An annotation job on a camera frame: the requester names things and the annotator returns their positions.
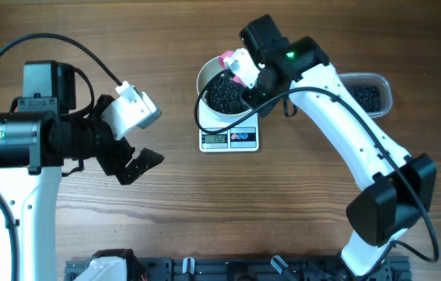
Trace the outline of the pink plastic measuring scoop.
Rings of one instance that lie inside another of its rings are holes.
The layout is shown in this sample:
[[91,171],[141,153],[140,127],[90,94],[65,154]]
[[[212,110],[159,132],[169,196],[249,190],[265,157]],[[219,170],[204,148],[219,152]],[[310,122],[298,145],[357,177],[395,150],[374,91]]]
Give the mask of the pink plastic measuring scoop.
[[[226,70],[226,69],[229,69],[229,67],[227,66],[227,64],[224,62],[224,60],[225,59],[227,59],[228,60],[228,62],[230,62],[231,60],[232,60],[232,56],[233,56],[233,54],[234,54],[234,51],[233,50],[229,50],[229,51],[226,51],[226,52],[224,52],[224,53],[222,53],[220,56],[219,56],[219,64],[220,64],[220,66],[222,67],[222,69],[223,70]],[[235,83],[238,83],[238,84],[240,84],[240,85],[242,85],[243,87],[246,87],[247,85],[237,76],[237,75],[235,75],[234,77],[233,77],[233,81],[235,82]]]

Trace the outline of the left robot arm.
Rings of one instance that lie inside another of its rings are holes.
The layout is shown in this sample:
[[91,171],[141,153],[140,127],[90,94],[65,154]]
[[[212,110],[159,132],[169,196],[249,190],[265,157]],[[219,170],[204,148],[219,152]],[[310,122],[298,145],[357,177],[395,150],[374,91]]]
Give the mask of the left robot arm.
[[126,140],[133,128],[146,128],[160,117],[151,98],[123,82],[116,96],[92,97],[78,109],[75,79],[80,74],[63,62],[28,62],[22,95],[0,113],[0,224],[9,211],[6,227],[17,239],[13,261],[21,280],[57,277],[55,209],[65,160],[76,161],[82,171],[84,161],[95,158],[122,185],[163,160]]

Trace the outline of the black beans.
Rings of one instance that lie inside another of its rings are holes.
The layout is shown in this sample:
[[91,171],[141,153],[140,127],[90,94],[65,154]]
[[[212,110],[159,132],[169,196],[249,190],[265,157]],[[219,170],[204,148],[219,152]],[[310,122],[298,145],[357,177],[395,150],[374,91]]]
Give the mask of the black beans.
[[245,91],[246,87],[234,82],[230,74],[224,73],[214,79],[206,90],[206,101],[216,112],[227,115],[239,114],[248,110],[241,98]]

